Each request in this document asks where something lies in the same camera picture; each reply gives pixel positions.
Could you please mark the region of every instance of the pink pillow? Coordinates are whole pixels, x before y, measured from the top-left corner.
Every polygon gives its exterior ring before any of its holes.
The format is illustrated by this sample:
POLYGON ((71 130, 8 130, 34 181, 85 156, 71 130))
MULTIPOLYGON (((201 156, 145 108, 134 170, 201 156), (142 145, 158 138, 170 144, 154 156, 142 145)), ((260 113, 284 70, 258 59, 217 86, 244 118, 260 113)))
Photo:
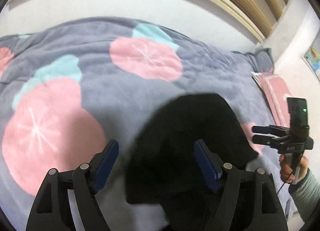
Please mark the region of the pink pillow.
POLYGON ((291 93, 284 79, 271 73, 252 73, 269 103, 276 125, 290 127, 287 97, 291 93))

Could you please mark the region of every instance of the floral blanket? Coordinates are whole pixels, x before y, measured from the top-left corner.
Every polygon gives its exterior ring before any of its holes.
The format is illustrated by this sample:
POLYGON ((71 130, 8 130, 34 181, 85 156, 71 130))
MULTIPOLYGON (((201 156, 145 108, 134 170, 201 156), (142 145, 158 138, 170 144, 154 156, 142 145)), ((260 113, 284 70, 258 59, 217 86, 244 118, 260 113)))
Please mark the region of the floral blanket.
MULTIPOLYGON (((17 231, 25 230, 47 171, 75 169, 113 138, 120 156, 97 195, 104 217, 111 230, 159 230, 166 225, 159 205, 132 206, 124 199, 123 166, 135 137, 166 102, 218 93, 250 139, 251 126, 274 123, 251 72, 272 68, 269 50, 225 52, 131 19, 84 19, 0 38, 0 207, 17 231)), ((265 168, 279 189, 277 151, 252 146, 260 156, 248 169, 265 168)), ((69 194, 77 230, 83 230, 69 194)), ((287 188, 279 196, 285 210, 287 188)))

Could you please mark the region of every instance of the black garment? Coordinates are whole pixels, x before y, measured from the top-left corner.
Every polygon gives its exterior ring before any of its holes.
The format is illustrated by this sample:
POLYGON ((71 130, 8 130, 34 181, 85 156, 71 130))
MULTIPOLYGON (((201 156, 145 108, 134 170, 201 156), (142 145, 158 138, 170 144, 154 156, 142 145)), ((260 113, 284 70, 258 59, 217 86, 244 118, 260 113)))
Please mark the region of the black garment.
POLYGON ((159 109, 136 138, 126 193, 128 203, 161 204, 174 231, 201 230, 219 204, 194 159, 198 139, 238 169, 258 155, 218 94, 182 96, 159 109))

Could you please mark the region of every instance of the silver screw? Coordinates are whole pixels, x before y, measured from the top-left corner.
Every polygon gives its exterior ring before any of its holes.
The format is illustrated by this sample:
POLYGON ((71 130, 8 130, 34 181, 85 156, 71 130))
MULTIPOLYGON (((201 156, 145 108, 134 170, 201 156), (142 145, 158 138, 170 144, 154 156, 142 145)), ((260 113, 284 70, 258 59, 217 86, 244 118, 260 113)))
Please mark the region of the silver screw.
POLYGON ((266 173, 265 170, 262 169, 262 168, 258 168, 258 169, 257 169, 257 172, 258 172, 259 174, 261 174, 261 175, 263 175, 263 174, 266 173))
POLYGON ((80 165, 81 170, 86 170, 87 168, 89 168, 89 164, 87 164, 87 163, 83 163, 80 165))
POLYGON ((232 168, 232 164, 231 163, 228 163, 226 162, 223 167, 225 167, 226 169, 230 170, 232 168))
POLYGON ((49 175, 54 175, 57 172, 56 169, 51 169, 49 170, 49 175))

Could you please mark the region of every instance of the blue gripper pad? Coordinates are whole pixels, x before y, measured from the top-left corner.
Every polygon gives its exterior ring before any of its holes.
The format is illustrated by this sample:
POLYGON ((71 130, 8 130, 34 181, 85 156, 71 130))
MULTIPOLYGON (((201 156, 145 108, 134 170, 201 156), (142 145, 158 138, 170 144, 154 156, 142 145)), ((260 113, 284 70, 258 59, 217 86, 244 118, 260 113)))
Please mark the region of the blue gripper pad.
POLYGON ((194 155, 208 188, 214 193, 218 193, 220 186, 217 181, 222 177, 223 173, 219 165, 220 157, 210 152, 203 140, 195 142, 194 155))
POLYGON ((92 186, 94 194, 97 194, 98 191, 103 189, 103 187, 105 186, 118 155, 119 143, 114 140, 95 172, 95 182, 92 186))

